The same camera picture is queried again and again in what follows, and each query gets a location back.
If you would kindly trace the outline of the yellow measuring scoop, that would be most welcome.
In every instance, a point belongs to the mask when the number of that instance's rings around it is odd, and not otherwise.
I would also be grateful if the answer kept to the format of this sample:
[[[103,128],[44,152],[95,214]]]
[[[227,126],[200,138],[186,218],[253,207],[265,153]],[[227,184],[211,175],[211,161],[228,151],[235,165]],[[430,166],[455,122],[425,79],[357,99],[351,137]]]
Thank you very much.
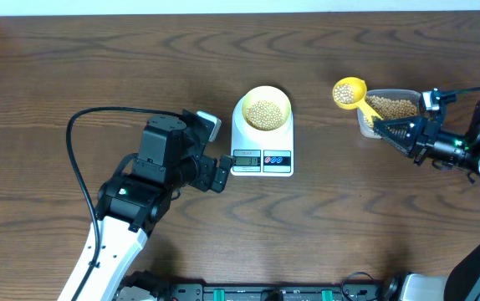
[[[382,117],[366,103],[367,86],[363,79],[346,77],[338,81],[332,90],[334,102],[345,110],[360,110],[368,121]]]

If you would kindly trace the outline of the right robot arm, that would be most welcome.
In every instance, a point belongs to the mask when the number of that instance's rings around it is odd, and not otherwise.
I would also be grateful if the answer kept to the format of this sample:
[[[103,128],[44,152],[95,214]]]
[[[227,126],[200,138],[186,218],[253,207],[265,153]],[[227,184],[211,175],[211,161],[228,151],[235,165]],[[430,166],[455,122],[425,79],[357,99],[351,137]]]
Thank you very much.
[[[480,181],[480,101],[464,135],[444,130],[446,109],[431,116],[377,120],[374,131],[416,165],[431,161],[439,170],[458,169]],[[385,288],[387,300],[480,300],[480,243],[447,276],[405,273]]]

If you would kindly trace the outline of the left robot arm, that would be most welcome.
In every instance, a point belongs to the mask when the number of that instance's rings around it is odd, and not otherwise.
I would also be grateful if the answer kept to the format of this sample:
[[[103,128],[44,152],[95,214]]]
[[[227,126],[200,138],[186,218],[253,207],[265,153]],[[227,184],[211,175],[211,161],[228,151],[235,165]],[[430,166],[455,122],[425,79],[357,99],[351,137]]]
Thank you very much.
[[[233,157],[204,154],[220,126],[203,111],[148,119],[138,152],[125,156],[98,192],[86,244],[60,299],[114,299],[128,267],[184,186],[224,190]]]

